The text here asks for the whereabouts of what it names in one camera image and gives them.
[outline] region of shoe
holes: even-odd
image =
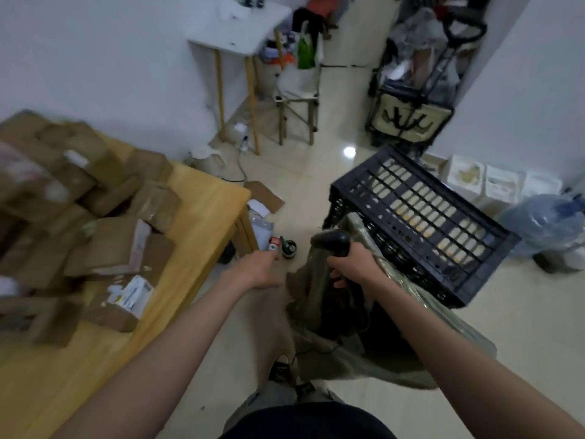
[[[268,380],[278,382],[279,384],[292,384],[293,378],[289,358],[286,354],[281,354],[272,365]]]

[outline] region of white table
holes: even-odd
[[[244,20],[228,19],[222,20],[216,10],[209,16],[209,21],[194,27],[188,33],[187,40],[215,50],[215,67],[218,80],[219,95],[219,120],[221,130],[220,138],[223,140],[225,119],[223,117],[223,80],[221,75],[221,54],[220,51],[231,52],[232,54],[243,55],[246,62],[246,78],[248,81],[248,92],[250,101],[250,114],[252,115],[252,131],[256,154],[260,155],[258,140],[258,129],[256,123],[256,97],[254,95],[254,75],[256,73],[256,62],[253,56],[262,45],[266,36],[274,32],[274,40],[278,48],[280,66],[284,69],[284,57],[280,35],[276,27],[286,20],[292,13],[290,7],[278,3],[266,2],[263,9],[253,8],[248,18]]]

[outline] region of person's right hand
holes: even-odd
[[[334,268],[331,272],[333,279],[340,276],[347,277],[349,280],[359,283],[366,294],[375,284],[388,280],[384,271],[376,264],[371,252],[359,242],[352,242],[347,257],[330,256],[327,258],[327,264]],[[343,288],[345,283],[338,280],[334,282],[333,286]]]

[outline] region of black plastic crate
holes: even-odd
[[[324,228],[357,212],[384,257],[449,308],[471,302],[520,237],[387,145],[331,185]]]

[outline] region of forearm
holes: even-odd
[[[149,438],[164,427],[245,284],[224,275],[95,393],[55,438]]]
[[[584,428],[560,407],[453,331],[390,279],[370,286],[475,437],[585,436]]]

